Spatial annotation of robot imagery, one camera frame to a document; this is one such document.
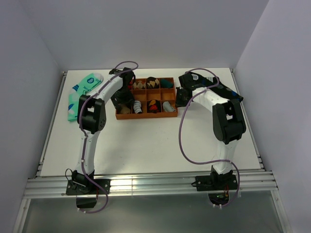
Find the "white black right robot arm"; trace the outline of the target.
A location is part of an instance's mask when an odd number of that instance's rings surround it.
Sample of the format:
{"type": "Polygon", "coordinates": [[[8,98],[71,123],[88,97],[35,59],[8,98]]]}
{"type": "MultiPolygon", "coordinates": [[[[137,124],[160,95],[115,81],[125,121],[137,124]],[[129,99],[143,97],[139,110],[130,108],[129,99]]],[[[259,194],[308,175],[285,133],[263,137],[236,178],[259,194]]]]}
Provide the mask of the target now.
{"type": "Polygon", "coordinates": [[[206,78],[194,72],[179,76],[175,104],[188,108],[196,102],[212,113],[212,129],[218,141],[211,173],[197,176],[192,184],[197,191],[234,190],[238,181],[233,173],[232,160],[238,141],[246,132],[241,109],[243,98],[223,85],[217,76],[206,78]]]}

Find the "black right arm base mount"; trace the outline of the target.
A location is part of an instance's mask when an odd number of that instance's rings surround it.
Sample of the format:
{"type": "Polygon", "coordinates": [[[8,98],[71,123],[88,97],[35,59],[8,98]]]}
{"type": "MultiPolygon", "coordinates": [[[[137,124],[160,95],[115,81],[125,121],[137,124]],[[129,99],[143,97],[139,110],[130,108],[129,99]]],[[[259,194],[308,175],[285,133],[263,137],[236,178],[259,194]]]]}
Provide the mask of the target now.
{"type": "Polygon", "coordinates": [[[239,180],[233,174],[233,170],[225,174],[218,174],[213,167],[209,175],[196,176],[191,186],[198,192],[207,191],[211,204],[219,207],[229,204],[229,191],[237,191],[235,193],[237,196],[240,189],[239,180]]]}

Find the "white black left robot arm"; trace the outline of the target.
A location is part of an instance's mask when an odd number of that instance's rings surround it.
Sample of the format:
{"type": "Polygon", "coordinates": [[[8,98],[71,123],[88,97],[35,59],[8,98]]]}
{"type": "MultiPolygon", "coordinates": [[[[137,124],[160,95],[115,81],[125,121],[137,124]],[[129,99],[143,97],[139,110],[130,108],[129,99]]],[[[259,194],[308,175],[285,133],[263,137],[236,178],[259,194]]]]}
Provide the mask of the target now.
{"type": "Polygon", "coordinates": [[[129,86],[135,78],[133,69],[114,68],[98,91],[79,98],[77,123],[82,131],[81,157],[69,180],[69,186],[78,194],[90,194],[100,187],[94,181],[94,157],[99,134],[106,124],[105,105],[111,100],[118,112],[130,113],[135,99],[129,86]]]}

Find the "tan brown ribbed sock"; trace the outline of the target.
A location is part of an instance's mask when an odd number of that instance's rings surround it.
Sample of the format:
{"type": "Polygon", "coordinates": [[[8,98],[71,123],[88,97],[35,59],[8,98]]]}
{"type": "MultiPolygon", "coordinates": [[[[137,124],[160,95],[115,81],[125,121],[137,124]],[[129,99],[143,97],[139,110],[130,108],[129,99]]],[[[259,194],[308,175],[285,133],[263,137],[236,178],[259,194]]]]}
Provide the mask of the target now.
{"type": "Polygon", "coordinates": [[[130,114],[131,109],[129,107],[127,107],[125,104],[121,104],[119,113],[120,114],[130,114]]]}

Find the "orange compartment tray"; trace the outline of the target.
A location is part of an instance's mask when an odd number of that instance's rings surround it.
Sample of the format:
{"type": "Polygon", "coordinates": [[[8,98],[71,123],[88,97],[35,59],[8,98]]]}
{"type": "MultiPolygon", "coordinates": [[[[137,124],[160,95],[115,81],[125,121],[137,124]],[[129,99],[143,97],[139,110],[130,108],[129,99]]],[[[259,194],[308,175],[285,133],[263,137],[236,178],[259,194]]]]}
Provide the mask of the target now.
{"type": "Polygon", "coordinates": [[[135,102],[117,110],[117,120],[177,117],[176,91],[172,77],[133,79],[128,88],[135,102]]]}

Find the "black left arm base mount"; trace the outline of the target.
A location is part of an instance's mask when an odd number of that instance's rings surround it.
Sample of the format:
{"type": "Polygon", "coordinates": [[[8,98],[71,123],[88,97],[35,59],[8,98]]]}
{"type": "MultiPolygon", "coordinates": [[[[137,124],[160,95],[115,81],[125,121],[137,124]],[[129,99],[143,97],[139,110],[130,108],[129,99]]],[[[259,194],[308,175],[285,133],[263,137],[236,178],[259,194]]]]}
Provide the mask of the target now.
{"type": "Polygon", "coordinates": [[[108,204],[108,194],[110,192],[110,179],[94,179],[94,172],[87,177],[71,171],[71,179],[65,177],[68,181],[65,194],[67,196],[76,196],[76,206],[79,211],[86,214],[93,214],[103,210],[108,204]],[[99,195],[105,195],[105,203],[98,210],[93,209],[99,199],[99,195]]]}

